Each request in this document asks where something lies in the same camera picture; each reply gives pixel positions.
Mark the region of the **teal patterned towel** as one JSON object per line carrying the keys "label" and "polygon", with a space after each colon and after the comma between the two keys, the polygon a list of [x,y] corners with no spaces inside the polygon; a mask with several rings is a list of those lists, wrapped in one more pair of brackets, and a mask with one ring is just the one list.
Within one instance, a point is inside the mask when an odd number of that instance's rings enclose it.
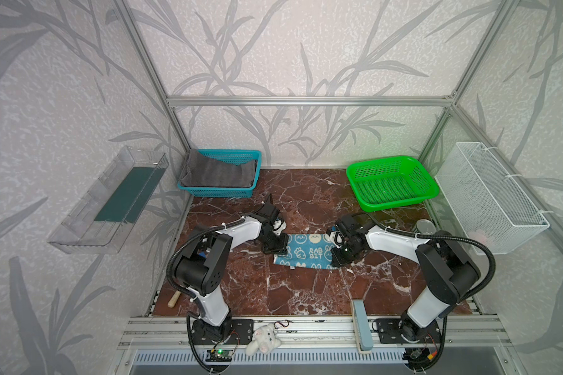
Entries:
{"label": "teal patterned towel", "polygon": [[332,239],[327,234],[292,234],[285,255],[275,255],[274,264],[284,267],[335,270]]}

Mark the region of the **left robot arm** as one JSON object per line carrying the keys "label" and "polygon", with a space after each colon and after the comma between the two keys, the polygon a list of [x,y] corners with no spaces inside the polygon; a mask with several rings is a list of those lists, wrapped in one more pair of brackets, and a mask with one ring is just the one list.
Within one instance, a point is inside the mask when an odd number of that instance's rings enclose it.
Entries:
{"label": "left robot arm", "polygon": [[199,308],[193,329],[204,330],[216,341],[231,334],[231,310],[220,287],[231,250],[257,241],[264,254],[285,255],[289,243],[285,229],[286,222],[274,205],[272,195],[266,197],[257,211],[232,223],[194,228],[166,266],[167,283],[175,291],[189,296]]}

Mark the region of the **grey towel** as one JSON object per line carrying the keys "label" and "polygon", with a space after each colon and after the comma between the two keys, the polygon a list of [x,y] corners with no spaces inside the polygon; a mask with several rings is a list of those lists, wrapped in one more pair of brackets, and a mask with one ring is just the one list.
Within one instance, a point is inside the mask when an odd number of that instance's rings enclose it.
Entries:
{"label": "grey towel", "polygon": [[249,188],[255,178],[256,165],[254,159],[236,165],[192,150],[183,162],[179,184],[189,188]]}

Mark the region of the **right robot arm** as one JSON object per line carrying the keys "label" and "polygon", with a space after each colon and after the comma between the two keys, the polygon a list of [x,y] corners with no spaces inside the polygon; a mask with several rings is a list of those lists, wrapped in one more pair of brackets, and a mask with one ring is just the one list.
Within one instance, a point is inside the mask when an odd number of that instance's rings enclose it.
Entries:
{"label": "right robot arm", "polygon": [[422,340],[439,318],[481,292],[494,278],[496,259],[486,245],[447,231],[421,234],[378,222],[369,212],[348,214],[326,234],[332,240],[335,268],[346,267],[373,251],[391,253],[419,265],[425,289],[402,314],[398,328],[405,342]]}

